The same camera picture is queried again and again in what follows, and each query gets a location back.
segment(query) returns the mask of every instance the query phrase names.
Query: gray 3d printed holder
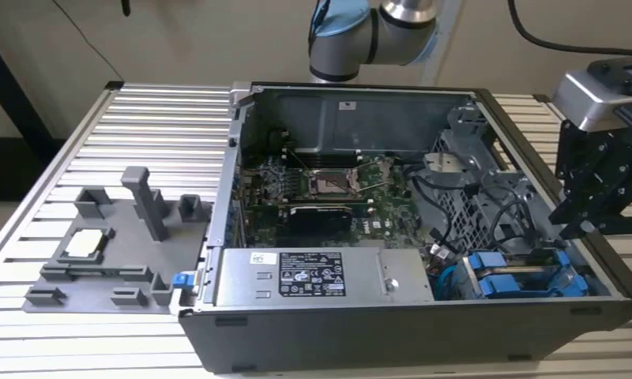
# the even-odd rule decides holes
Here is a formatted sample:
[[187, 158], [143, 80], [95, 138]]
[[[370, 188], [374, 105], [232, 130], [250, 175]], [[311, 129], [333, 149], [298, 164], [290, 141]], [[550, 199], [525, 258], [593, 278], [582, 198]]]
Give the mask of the gray 3d printed holder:
[[198, 195], [164, 201], [148, 177], [146, 167], [124, 171], [135, 201], [111, 200], [103, 187], [83, 189], [78, 218], [27, 293], [27, 312], [168, 313], [171, 278], [196, 269], [212, 206]]

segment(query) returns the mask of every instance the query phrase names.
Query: sticker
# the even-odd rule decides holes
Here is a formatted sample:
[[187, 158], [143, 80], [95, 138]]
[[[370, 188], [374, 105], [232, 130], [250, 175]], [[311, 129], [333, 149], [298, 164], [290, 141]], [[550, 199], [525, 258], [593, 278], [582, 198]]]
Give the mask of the sticker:
[[450, 250], [442, 249], [438, 255], [438, 258], [445, 259], [450, 255]]
[[282, 296], [346, 296], [342, 253], [282, 253]]
[[277, 265], [277, 253], [251, 253], [251, 265]]
[[339, 102], [339, 109], [342, 111], [355, 111], [357, 110], [357, 102], [355, 101], [341, 101]]

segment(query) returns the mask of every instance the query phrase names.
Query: blue latch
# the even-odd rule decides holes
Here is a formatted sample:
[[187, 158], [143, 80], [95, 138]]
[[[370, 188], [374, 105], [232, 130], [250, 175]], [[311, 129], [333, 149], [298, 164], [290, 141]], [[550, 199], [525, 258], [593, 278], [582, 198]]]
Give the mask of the blue latch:
[[188, 274], [180, 272], [179, 274], [174, 275], [174, 288], [182, 288], [184, 290], [194, 289], [194, 282], [195, 282], [195, 274]]

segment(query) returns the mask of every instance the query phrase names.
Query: white wall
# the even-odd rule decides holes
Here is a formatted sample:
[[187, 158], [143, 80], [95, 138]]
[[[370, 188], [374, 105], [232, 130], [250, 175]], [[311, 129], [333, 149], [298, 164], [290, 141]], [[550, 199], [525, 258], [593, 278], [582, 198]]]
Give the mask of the white wall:
[[[632, 0], [518, 0], [526, 29], [557, 43], [632, 48]], [[567, 69], [599, 55], [537, 47], [518, 35], [506, 0], [466, 0], [438, 85], [553, 95]]]

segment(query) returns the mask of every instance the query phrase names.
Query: black wire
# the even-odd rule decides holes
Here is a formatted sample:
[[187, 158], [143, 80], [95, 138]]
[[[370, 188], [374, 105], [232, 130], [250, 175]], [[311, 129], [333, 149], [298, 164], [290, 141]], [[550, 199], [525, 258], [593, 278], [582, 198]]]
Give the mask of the black wire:
[[619, 49], [615, 47], [583, 47], [583, 46], [571, 46], [562, 43], [554, 43], [545, 41], [534, 37], [530, 32], [525, 29], [523, 23], [519, 20], [518, 7], [515, 6], [515, 0], [509, 0], [509, 11], [510, 18], [514, 21], [515, 29], [518, 33], [527, 39], [534, 45], [542, 46], [551, 50], [567, 51], [570, 53], [582, 53], [582, 54], [609, 54], [609, 55], [632, 55], [632, 49]]
[[425, 190], [422, 189], [422, 186], [419, 185], [419, 180], [418, 180], [418, 177], [414, 176], [413, 177], [413, 184], [414, 184], [414, 187], [415, 189], [418, 190], [419, 192], [419, 195], [422, 196], [422, 198], [425, 199], [425, 201], [427, 203], [430, 203], [433, 206], [435, 206], [435, 208], [441, 211], [441, 213], [443, 213], [445, 215], [445, 218], [447, 219], [447, 229], [445, 230], [445, 233], [443, 233], [443, 238], [441, 239], [441, 241], [438, 241], [437, 243], [439, 245], [443, 245], [445, 242], [447, 241], [447, 238], [450, 236], [450, 233], [453, 232], [453, 216], [450, 215], [450, 212], [447, 212], [447, 209], [445, 209], [443, 205], [441, 205], [425, 192]]
[[309, 22], [307, 44], [309, 44], [310, 51], [313, 50], [311, 45], [313, 45], [313, 42], [314, 42], [314, 18], [317, 17], [317, 11], [319, 10], [319, 4], [321, 4], [321, 0], [317, 0], [317, 5], [314, 6], [313, 18], [310, 19], [310, 22]]
[[441, 184], [434, 184], [429, 180], [426, 180], [421, 176], [415, 176], [417, 179], [425, 184], [429, 188], [433, 188], [435, 190], [443, 190], [443, 191], [459, 191], [459, 190], [466, 190], [465, 186], [442, 186]]
[[506, 197], [503, 199], [499, 199], [497, 198], [495, 195], [493, 195], [493, 193], [490, 192], [490, 190], [502, 190], [502, 191], [506, 191], [509, 192], [511, 195], [514, 195], [514, 199], [518, 198], [518, 194], [515, 193], [515, 191], [510, 188], [510, 187], [506, 187], [506, 186], [501, 186], [501, 185], [493, 185], [493, 186], [483, 186], [482, 187], [482, 190], [485, 192], [485, 194], [491, 198], [491, 199], [495, 199], [498, 201], [502, 201], [502, 200], [506, 200]]
[[[493, 219], [493, 226], [490, 228], [490, 232], [489, 232], [489, 240], [493, 241], [494, 243], [497, 243], [497, 237], [495, 237], [495, 229], [497, 227], [499, 226], [499, 222], [502, 220], [502, 216], [505, 215], [506, 211], [513, 208], [514, 206], [519, 206], [519, 207], [525, 207], [526, 206], [526, 203], [522, 201], [522, 200], [514, 200], [511, 201], [510, 203], [507, 203], [501, 209], [499, 211], [497, 212], [497, 215], [495, 215], [495, 218]], [[502, 251], [505, 251], [505, 253], [509, 253], [509, 250], [506, 248], [502, 249]]]
[[309, 55], [310, 56], [313, 54], [314, 41], [317, 40], [317, 29], [319, 29], [319, 26], [325, 22], [326, 15], [329, 14], [330, 2], [331, 0], [325, 0], [325, 6], [322, 6], [319, 10], [321, 0], [317, 0], [317, 6], [314, 7], [313, 20], [309, 25]]
[[80, 33], [80, 36], [83, 36], [84, 38], [84, 42], [87, 42], [87, 45], [94, 49], [94, 51], [96, 51], [96, 54], [99, 57], [102, 57], [102, 59], [106, 61], [106, 63], [108, 64], [110, 68], [114, 69], [115, 73], [118, 74], [118, 77], [122, 81], [124, 81], [124, 77], [122, 76], [122, 74], [119, 73], [118, 69], [115, 69], [115, 66], [114, 64], [108, 61], [108, 59], [106, 58], [106, 56], [102, 54], [102, 52], [98, 50], [98, 48], [94, 46], [94, 44], [91, 43], [91, 41], [88, 40], [87, 36], [84, 35], [84, 32], [83, 30], [80, 29], [80, 27], [78, 26], [78, 23], [75, 22], [74, 18], [71, 17], [71, 15], [68, 14], [68, 12], [66, 11], [66, 9], [62, 7], [62, 5], [59, 4], [58, 0], [52, 0], [54, 2], [54, 5], [56, 5], [56, 7], [62, 10], [63, 14], [66, 15], [66, 17], [68, 18], [68, 20], [71, 21], [71, 24], [74, 24], [74, 27], [78, 29], [79, 33]]

